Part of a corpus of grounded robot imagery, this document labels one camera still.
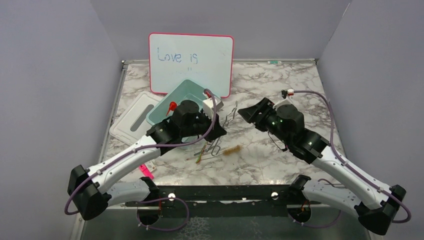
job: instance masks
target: red clip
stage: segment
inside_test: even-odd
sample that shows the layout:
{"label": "red clip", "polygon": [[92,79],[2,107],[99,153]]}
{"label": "red clip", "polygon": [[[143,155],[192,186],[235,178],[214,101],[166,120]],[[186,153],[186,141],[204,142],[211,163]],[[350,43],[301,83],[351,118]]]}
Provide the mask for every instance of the red clip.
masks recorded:
{"label": "red clip", "polygon": [[168,112],[166,112],[166,115],[168,116],[168,114],[170,113],[170,111],[174,111],[177,108],[177,103],[172,101],[169,104],[169,108],[168,108]]}

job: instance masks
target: silver screw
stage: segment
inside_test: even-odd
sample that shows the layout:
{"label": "silver screw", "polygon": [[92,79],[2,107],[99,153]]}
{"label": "silver screw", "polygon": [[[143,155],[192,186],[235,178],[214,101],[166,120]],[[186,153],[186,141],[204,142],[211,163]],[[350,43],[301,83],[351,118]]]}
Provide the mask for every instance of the silver screw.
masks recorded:
{"label": "silver screw", "polygon": [[278,199],[278,193],[277,192],[271,193],[271,198],[274,199],[274,200],[277,200]]}
{"label": "silver screw", "polygon": [[175,198],[175,194],[170,193],[170,194],[168,195],[168,198]]}

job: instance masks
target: black metal base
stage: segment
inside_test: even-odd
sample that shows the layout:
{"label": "black metal base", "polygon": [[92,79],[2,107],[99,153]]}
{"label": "black metal base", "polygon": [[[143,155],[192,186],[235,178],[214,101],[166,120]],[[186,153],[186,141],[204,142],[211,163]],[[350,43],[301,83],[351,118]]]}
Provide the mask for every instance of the black metal base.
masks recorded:
{"label": "black metal base", "polygon": [[[151,185],[150,178],[142,178]],[[184,200],[189,208],[190,217],[221,218],[271,216],[287,217],[287,205],[301,205],[303,197],[293,194],[291,185],[224,185],[224,186],[157,186],[146,200],[167,198],[169,194]],[[159,203],[142,204],[127,202],[127,207],[159,206]],[[157,209],[140,209],[138,215],[161,218],[185,218],[186,208],[179,201],[165,200]]]}

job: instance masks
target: white connector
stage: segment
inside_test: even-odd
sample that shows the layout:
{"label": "white connector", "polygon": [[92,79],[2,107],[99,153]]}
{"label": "white connector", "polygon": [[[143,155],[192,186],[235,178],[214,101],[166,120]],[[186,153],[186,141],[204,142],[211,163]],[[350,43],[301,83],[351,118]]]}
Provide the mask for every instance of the white connector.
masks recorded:
{"label": "white connector", "polygon": [[292,102],[292,96],[295,94],[295,90],[293,90],[292,88],[287,90],[287,96],[285,96],[284,99],[278,101],[276,104],[274,104],[273,108],[275,110],[277,110],[279,107],[281,107],[282,105],[290,105],[293,104]]}
{"label": "white connector", "polygon": [[[216,103],[216,112],[218,112],[223,106],[224,103],[221,101],[219,97],[214,96],[215,103]],[[212,98],[209,97],[206,100],[203,100],[203,112],[208,116],[210,119],[214,117],[214,103],[212,102]]]}

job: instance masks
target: gray floor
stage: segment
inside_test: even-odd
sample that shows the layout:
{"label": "gray floor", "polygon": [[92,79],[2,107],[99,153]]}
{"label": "gray floor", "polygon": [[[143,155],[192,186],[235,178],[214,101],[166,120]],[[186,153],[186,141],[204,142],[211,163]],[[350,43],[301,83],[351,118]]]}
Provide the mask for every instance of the gray floor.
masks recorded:
{"label": "gray floor", "polygon": [[[329,207],[312,209],[310,224],[330,223],[338,211]],[[173,228],[183,219],[160,219],[155,227]],[[136,210],[109,209],[99,217],[86,221],[83,240],[370,240],[357,219],[343,214],[336,225],[311,229],[293,223],[288,217],[194,217],[189,224],[174,232],[160,232],[138,227]]]}

